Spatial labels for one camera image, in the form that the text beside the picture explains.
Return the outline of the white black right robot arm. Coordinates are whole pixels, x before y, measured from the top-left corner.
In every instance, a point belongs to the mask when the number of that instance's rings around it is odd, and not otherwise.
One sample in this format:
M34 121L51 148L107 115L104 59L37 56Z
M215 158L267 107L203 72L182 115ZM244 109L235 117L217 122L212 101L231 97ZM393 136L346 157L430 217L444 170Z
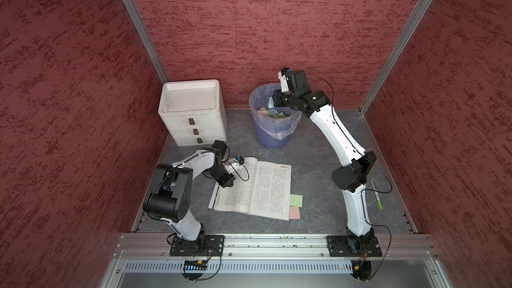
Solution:
M312 90L304 71L283 68L278 78L281 88L273 93L273 105L289 107L306 115L324 134L339 159L341 167L334 170L331 177L342 190L345 202L346 250L352 255L363 255L375 238L363 192L376 156L352 137L339 120L327 94Z

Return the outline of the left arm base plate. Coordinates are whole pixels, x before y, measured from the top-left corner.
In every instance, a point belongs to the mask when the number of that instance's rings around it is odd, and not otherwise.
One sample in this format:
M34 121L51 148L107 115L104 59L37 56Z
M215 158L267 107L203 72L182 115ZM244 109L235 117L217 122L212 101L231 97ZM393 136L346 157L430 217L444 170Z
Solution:
M169 255L172 257L221 257L223 254L225 236L199 236L197 241L186 241L177 237L168 237Z

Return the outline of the children's book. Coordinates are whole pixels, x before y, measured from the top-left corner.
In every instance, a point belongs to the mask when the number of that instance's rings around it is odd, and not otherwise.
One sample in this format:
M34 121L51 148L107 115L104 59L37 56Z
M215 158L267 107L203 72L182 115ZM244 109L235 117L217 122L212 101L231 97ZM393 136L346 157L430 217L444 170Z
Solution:
M236 178L233 187L216 185L208 208L289 220L292 166L260 161L255 157L245 157L244 160L241 169L227 169Z

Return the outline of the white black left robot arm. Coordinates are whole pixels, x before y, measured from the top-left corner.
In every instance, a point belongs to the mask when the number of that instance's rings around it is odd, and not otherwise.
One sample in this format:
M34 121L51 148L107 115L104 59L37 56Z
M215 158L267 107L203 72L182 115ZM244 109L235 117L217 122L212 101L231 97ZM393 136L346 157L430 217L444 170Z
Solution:
M215 141L211 147L198 149L182 161L158 165L143 200L143 212L153 220L167 223L193 251L205 247L205 231L189 210L192 181L206 171L217 185L232 187L235 176L224 165L227 150L225 142Z

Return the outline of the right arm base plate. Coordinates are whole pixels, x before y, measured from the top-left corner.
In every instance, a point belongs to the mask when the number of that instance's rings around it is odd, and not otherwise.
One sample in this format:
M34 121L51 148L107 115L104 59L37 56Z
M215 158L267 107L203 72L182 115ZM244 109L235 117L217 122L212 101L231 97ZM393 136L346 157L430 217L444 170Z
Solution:
M369 239L354 236L327 236L327 248L331 257L382 257L383 252L376 237Z

